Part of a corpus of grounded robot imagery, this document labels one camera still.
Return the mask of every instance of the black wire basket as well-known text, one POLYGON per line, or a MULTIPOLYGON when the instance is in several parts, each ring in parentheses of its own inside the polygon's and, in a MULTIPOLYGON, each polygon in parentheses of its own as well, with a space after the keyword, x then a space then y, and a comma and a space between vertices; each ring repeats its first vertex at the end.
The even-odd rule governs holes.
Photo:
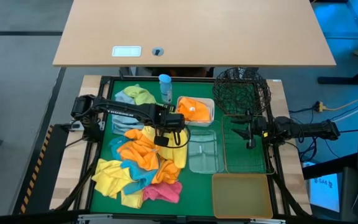
POLYGON ((230 68, 219 74, 213 86, 215 105, 225 114, 261 115, 270 104, 269 86, 256 69, 230 68))

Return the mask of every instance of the yellow cable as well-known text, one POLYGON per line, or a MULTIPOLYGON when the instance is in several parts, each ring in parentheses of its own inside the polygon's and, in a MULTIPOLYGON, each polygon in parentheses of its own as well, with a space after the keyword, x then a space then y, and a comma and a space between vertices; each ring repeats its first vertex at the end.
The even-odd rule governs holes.
POLYGON ((338 107, 338 108, 334 108, 334 109, 327 108, 327 107, 323 106, 323 110, 337 111, 337 110, 343 109, 343 108, 345 108, 345 107, 347 107, 347 106, 350 106, 350 105, 352 105, 353 103, 356 103, 356 102, 358 102, 358 99, 357 99, 357 100, 354 100, 354 101, 352 101, 352 102, 350 102, 350 103, 348 103, 348 104, 345 104, 345 105, 343 105, 343 106, 340 106, 340 107, 338 107))

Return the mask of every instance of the wooden table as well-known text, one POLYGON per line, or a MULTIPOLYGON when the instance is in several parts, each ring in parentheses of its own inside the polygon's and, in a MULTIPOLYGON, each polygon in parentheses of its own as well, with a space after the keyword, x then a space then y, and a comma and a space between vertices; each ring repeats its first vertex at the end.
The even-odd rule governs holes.
MULTIPOLYGON (((101 76, 87 75, 83 79, 80 90, 80 95, 84 94, 98 94, 99 83, 101 76)), ((272 113, 274 116, 288 116, 287 101, 285 99, 283 83, 281 80, 267 80, 267 83, 272 92, 272 113)), ((67 144, 82 137, 82 132, 74 132, 68 135, 67 144)), ((58 178, 53 192, 50 208, 59 206, 73 190, 80 177, 81 166, 85 154, 86 142, 82 141, 68 147, 63 155, 63 160, 60 165, 58 178)), ((285 178, 285 185, 294 196, 295 200, 302 206, 302 208, 311 214, 310 203, 306 192, 305 181, 303 180, 302 168, 298 157, 297 150, 285 144, 279 147, 280 157, 282 162, 282 169, 285 178)), ((81 198, 80 208, 85 207, 86 194, 88 192, 88 184, 84 187, 83 196, 81 198)), ((278 204, 278 212, 283 213, 282 196, 279 188, 275 185, 275 192, 278 204)))
POLYGON ((75 0, 55 66, 335 65, 309 0, 75 0), (140 57, 112 57, 141 46, 140 57), (162 47, 163 55, 152 49, 162 47))

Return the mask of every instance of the plastic bottle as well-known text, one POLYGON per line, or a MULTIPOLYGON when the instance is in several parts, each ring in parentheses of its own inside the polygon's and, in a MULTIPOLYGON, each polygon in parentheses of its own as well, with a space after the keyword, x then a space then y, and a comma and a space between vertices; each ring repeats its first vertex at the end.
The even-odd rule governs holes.
POLYGON ((161 99, 166 103, 172 103, 172 79, 169 75, 161 74, 160 80, 161 99))

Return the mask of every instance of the blue cloth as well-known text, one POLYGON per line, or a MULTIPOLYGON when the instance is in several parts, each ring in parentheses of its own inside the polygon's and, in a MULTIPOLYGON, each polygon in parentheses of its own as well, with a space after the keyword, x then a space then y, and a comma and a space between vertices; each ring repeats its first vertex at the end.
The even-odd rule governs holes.
POLYGON ((137 182, 129 183, 124 187, 124 193, 126 195, 133 194, 138 190, 142 190, 146 186, 149 186, 154 176, 156 175, 158 170, 150 170, 146 171, 140 168, 135 161, 132 160, 124 160, 121 164, 121 168, 129 167, 129 173, 131 175, 132 180, 137 180, 137 182))
MULTIPOLYGON (((120 91, 115 95, 116 101, 123 103, 135 104, 132 97, 127 96, 124 90, 120 91)), ((144 125, 140 123, 136 118, 130 118, 126 116, 113 114, 111 116, 112 132, 114 134, 125 134, 125 132, 131 129, 143 129, 144 125)))
POLYGON ((117 152, 117 149, 130 140, 131 139, 125 136, 119 136, 110 141, 109 146, 111 148, 111 154, 114 160, 122 161, 120 154, 117 152))

